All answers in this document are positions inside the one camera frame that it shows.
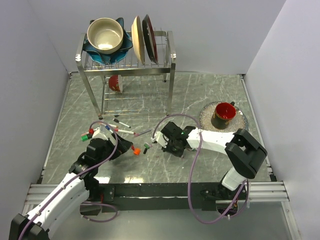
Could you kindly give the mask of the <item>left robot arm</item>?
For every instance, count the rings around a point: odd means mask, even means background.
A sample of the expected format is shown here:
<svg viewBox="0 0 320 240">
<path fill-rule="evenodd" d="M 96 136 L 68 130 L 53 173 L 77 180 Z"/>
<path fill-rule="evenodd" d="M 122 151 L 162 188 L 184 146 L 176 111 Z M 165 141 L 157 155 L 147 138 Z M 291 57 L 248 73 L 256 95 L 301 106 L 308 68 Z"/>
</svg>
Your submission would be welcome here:
<svg viewBox="0 0 320 240">
<path fill-rule="evenodd" d="M 71 165 L 61 183 L 34 209 L 17 214 L 10 224 L 10 240 L 49 240 L 59 226 L 81 204 L 101 196 L 95 179 L 98 168 L 132 149 L 133 143 L 117 134 L 92 138 L 78 159 Z"/>
</svg>

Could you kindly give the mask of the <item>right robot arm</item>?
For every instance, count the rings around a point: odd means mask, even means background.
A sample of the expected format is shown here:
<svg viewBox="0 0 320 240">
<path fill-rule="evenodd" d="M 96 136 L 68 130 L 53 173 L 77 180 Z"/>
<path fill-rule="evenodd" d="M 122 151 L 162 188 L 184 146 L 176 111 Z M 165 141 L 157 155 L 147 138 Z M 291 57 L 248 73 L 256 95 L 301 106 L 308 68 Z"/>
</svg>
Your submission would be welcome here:
<svg viewBox="0 0 320 240">
<path fill-rule="evenodd" d="M 170 121 L 162 130 L 155 132 L 151 141 L 176 157 L 181 157 L 185 149 L 205 149 L 228 156 L 232 168 L 218 188 L 224 199 L 232 198 L 243 181 L 254 179 L 268 155 L 267 150 L 244 128 L 235 132 L 209 131 L 195 126 L 182 129 Z"/>
</svg>

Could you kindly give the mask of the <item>black capped white marker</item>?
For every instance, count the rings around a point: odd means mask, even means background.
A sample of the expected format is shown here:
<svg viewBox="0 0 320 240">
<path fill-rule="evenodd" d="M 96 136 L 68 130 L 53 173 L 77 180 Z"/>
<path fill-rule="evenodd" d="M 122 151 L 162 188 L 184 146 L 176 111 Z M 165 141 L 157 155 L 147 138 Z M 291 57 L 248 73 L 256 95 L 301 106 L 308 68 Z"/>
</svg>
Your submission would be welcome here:
<svg viewBox="0 0 320 240">
<path fill-rule="evenodd" d="M 125 126 L 126 128 L 131 128 L 130 125 L 128 125 L 128 124 L 126 124 L 126 123 L 124 123 L 124 122 L 121 122 L 121 121 L 118 120 L 117 118 L 113 118 L 112 120 L 113 120 L 115 123 L 118 123 L 118 124 L 120 124 L 120 125 L 122 125 L 122 126 Z"/>
</svg>

